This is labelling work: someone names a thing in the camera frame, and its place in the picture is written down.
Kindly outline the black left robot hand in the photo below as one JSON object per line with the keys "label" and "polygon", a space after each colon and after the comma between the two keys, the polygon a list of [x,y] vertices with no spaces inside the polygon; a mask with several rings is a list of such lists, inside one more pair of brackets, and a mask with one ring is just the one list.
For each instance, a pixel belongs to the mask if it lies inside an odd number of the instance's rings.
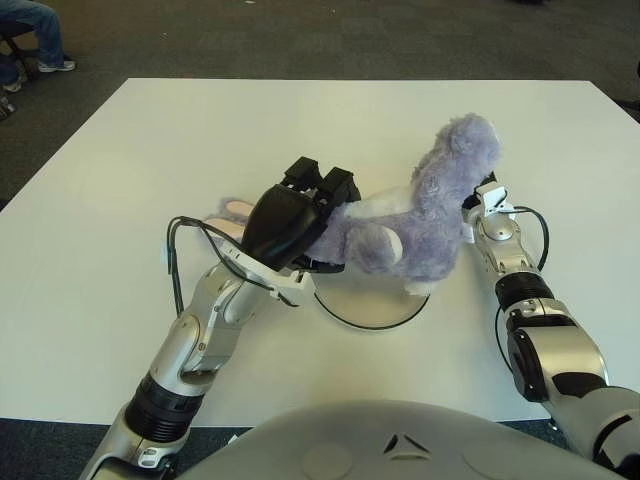
{"label": "black left robot hand", "polygon": [[360,199],[352,172],[334,167],[323,176],[317,161],[301,157],[253,207],[241,250],[274,271],[341,272],[342,264],[313,260],[307,251],[328,228],[336,208]]}

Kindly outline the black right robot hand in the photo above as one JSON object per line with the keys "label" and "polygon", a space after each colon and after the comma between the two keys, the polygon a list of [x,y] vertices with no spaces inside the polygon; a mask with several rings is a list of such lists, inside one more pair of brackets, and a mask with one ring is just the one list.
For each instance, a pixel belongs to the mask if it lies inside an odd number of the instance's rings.
{"label": "black right robot hand", "polygon": [[496,177],[493,171],[490,172],[488,176],[486,176],[473,190],[472,194],[469,195],[464,202],[462,203],[463,210],[472,210],[474,207],[480,204],[480,194],[477,192],[477,189],[481,186],[487,185],[491,182],[495,182]]}

